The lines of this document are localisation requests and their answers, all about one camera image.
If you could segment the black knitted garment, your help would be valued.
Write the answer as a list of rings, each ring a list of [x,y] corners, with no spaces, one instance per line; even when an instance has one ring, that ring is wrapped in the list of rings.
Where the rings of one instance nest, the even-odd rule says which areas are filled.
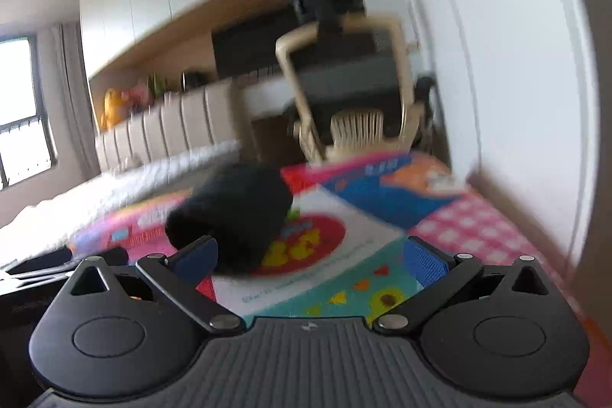
[[[165,233],[177,250],[202,236],[218,244],[215,271],[246,275],[280,234],[293,194],[280,170],[261,163],[221,167],[170,211]]]

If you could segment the white quilted bed mattress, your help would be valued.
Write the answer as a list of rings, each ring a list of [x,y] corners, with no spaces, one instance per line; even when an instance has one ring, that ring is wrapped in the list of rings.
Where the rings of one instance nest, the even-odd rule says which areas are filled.
[[[1,228],[1,267],[12,269],[68,243],[80,229],[120,208],[188,190],[239,161],[237,140],[188,150],[123,173],[108,171],[65,193],[25,207]]]

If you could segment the colourful cartoon quilted mat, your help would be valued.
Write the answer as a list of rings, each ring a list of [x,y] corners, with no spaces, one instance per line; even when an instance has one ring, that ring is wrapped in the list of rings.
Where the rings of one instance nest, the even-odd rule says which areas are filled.
[[[416,246],[510,262],[528,247],[518,229],[476,193],[446,182],[426,156],[390,156],[344,166],[290,167],[293,212],[252,275],[210,276],[199,291],[259,323],[347,318],[341,346],[306,333],[275,360],[273,325],[221,355],[229,383],[204,378],[189,401],[204,407],[464,407],[434,382],[414,352],[366,333],[376,318],[415,296],[442,266]]]

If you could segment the yellow duck plush toy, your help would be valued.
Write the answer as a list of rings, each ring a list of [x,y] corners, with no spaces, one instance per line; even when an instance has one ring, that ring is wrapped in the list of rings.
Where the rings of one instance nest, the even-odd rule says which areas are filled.
[[[106,132],[129,118],[129,103],[127,91],[116,88],[107,90],[104,97],[104,108],[99,117],[99,128],[102,132]]]

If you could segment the beige padded headboard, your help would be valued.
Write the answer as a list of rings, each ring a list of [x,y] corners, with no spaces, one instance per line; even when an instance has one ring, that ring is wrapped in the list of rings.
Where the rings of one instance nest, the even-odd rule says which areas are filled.
[[[99,133],[95,149],[99,167],[105,172],[127,158],[139,158],[147,164],[226,141],[238,141],[244,158],[256,158],[241,91],[229,80],[170,95]]]

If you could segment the grey curtain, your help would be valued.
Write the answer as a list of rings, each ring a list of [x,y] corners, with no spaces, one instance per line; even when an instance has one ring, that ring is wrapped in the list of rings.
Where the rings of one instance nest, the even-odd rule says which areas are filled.
[[[85,72],[80,24],[54,25],[51,34],[68,134],[82,174],[90,179],[98,176],[101,170],[95,149],[96,124]]]

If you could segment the pink flower bouquet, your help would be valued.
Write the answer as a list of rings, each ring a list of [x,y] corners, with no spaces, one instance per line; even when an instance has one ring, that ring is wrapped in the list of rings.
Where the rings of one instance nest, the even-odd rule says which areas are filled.
[[[130,114],[142,113],[155,104],[155,96],[146,83],[138,83],[121,93]]]

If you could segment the green potted plant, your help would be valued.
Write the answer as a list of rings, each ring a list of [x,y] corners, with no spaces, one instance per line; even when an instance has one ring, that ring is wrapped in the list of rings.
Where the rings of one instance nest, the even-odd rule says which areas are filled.
[[[169,91],[168,79],[159,76],[157,73],[151,73],[147,78],[147,86],[150,89],[150,94],[155,101],[162,99],[166,92]]]

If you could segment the black round speaker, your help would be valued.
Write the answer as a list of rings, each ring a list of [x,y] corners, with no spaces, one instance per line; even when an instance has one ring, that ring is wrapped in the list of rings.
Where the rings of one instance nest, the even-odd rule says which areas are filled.
[[[207,83],[207,74],[199,70],[186,70],[182,73],[182,92],[190,92],[200,88]]]

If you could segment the beige mesh office chair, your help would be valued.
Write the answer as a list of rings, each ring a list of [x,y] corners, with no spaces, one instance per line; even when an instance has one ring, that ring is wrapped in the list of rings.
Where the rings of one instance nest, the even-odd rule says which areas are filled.
[[[293,135],[311,163],[431,151],[431,76],[412,74],[402,22],[364,0],[291,0],[299,25],[276,42],[293,89]]]

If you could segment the black computer monitor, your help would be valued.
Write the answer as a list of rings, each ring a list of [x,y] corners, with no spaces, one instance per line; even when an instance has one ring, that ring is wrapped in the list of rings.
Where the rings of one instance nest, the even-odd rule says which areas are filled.
[[[212,32],[216,72],[220,79],[260,70],[278,70],[276,41],[300,26],[290,5]],[[320,38],[290,55],[298,72],[310,67],[350,62],[376,54],[371,32]]]

